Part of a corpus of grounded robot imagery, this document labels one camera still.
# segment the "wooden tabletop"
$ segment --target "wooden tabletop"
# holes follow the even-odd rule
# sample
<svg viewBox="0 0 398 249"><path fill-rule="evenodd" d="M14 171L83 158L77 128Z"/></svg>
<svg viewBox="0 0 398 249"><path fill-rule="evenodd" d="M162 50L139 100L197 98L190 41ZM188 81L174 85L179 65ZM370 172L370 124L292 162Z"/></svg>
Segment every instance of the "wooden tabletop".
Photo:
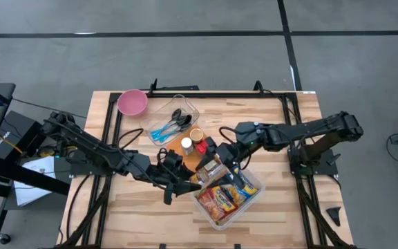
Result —
<svg viewBox="0 0 398 249"><path fill-rule="evenodd" d="M85 131L101 138L110 91L93 93ZM297 92L302 121L321 118L315 93ZM170 99L150 98L149 112L159 109ZM235 127L242 121L284 123L281 102L274 98L189 98L199 110L198 125L217 144L224 142L219 135L221 126ZM121 133L139 128L141 118L123 117ZM111 122L109 142L113 135L115 115ZM156 164L156 147L143 133L129 149L149 155ZM266 185L259 200L226 230L214 230L193 205L188 194L173 198L171 205L163 203L163 191L151 184L133 180L131 176L115 175L108 200L108 210L102 239L103 248L306 248L296 182L290 174L286 150L278 153L259 149L253 154L250 170ZM339 186L327 176L315 176L317 194L323 216L339 236L352 243L350 228ZM68 206L83 177L71 183L61 228L66 234ZM87 212L93 177L82 187L73 206L70 229L73 231ZM327 208L341 206L341 227L326 213ZM315 221L310 215L314 242L318 243ZM94 243L97 216L93 219L89 243Z"/></svg>

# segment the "clear plastic container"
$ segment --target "clear plastic container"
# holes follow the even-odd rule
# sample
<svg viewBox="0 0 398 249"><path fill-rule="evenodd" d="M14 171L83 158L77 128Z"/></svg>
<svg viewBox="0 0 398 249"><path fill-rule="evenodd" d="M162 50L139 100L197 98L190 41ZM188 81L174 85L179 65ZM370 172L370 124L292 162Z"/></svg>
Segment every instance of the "clear plastic container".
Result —
<svg viewBox="0 0 398 249"><path fill-rule="evenodd" d="M194 204L196 204L196 207L198 207L202 215L207 218L208 222L210 222L210 225L216 230L221 231L227 229L233 223L233 221L238 219L243 214L243 212L245 212L245 210L247 210L247 208L249 208L254 202L256 202L256 200L258 200L259 197L265 192L265 186L256 178L256 176L249 169L243 170L242 174L255 188L258 189L258 191L255 193L255 195L248 199L248 201L245 201L241 206L239 206L239 208L235 212L231 213L229 216L219 221L219 224L216 224L213 221L206 209L204 209L204 207L197 200L196 196L199 194L200 190L195 191L191 194L191 199L193 200Z"/></svg>
<svg viewBox="0 0 398 249"><path fill-rule="evenodd" d="M196 120L199 118L199 111L190 103L190 101L188 101L188 99L186 99L186 97L184 97L183 95L176 94L175 96L173 96L170 102L168 102L166 105L164 105L154 113L149 113L148 118L145 118L143 119L143 121L140 122L141 128L144 129L145 133L149 136L150 140L155 145L165 145L181 134L175 133L172 136L169 136L164 142L154 140L150 134L151 131L161 129L169 121L171 121L171 114L173 114L176 109L181 109L182 115L191 115L191 125L194 125Z"/></svg>

